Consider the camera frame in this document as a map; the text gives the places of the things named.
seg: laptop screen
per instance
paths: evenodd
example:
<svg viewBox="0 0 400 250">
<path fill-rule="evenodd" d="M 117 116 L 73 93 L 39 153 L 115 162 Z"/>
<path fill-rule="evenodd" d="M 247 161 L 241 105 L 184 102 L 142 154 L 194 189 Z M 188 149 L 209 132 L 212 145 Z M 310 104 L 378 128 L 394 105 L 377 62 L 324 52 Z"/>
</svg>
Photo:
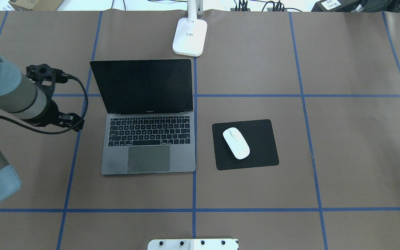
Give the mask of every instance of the laptop screen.
<svg viewBox="0 0 400 250">
<path fill-rule="evenodd" d="M 192 111 L 191 60 L 91 61 L 108 113 Z"/>
</svg>

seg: open laptop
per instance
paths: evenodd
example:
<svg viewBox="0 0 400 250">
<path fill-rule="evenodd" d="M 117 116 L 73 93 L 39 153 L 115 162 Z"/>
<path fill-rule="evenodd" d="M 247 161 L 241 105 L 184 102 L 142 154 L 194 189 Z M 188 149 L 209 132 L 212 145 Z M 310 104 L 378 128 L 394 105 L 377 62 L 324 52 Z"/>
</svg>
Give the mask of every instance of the open laptop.
<svg viewBox="0 0 400 250">
<path fill-rule="evenodd" d="M 194 171 L 191 60 L 90 65 L 108 112 L 101 173 Z"/>
</svg>

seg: keyboard key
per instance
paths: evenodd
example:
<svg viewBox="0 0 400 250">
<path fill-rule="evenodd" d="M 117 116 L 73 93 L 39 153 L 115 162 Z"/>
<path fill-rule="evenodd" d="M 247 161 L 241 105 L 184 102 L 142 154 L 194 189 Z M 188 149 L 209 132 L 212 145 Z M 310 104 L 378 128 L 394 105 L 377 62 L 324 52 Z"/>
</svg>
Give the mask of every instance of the keyboard key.
<svg viewBox="0 0 400 250">
<path fill-rule="evenodd" d="M 142 145 L 160 145 L 160 140 L 147 140 L 147 141 L 133 141 L 133 146 L 142 146 Z"/>
<path fill-rule="evenodd" d="M 109 136 L 109 141 L 121 141 L 121 136 Z"/>
</svg>

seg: computer mouse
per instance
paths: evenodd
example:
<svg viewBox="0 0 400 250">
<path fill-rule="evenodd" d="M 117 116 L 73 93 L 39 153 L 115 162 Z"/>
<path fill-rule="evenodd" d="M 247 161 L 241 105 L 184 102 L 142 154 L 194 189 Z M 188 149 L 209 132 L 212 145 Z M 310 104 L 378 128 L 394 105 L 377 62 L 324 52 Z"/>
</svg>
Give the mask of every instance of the computer mouse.
<svg viewBox="0 0 400 250">
<path fill-rule="evenodd" d="M 235 158 L 241 160 L 248 157 L 249 146 L 246 143 L 245 138 L 243 138 L 242 133 L 240 133 L 237 128 L 232 127 L 223 131 L 223 138 L 225 138 L 225 141 Z"/>
</svg>

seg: mouse pad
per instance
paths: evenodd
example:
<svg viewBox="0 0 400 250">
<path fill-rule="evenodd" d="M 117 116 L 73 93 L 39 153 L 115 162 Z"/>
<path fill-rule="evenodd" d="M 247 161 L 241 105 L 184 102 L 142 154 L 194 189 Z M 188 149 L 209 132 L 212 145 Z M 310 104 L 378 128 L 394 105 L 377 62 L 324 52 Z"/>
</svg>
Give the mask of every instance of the mouse pad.
<svg viewBox="0 0 400 250">
<path fill-rule="evenodd" d="M 214 152 L 218 170 L 243 169 L 279 165 L 271 120 L 215 123 L 212 125 Z M 237 160 L 223 138 L 223 131 L 235 127 L 248 143 L 248 157 Z"/>
</svg>

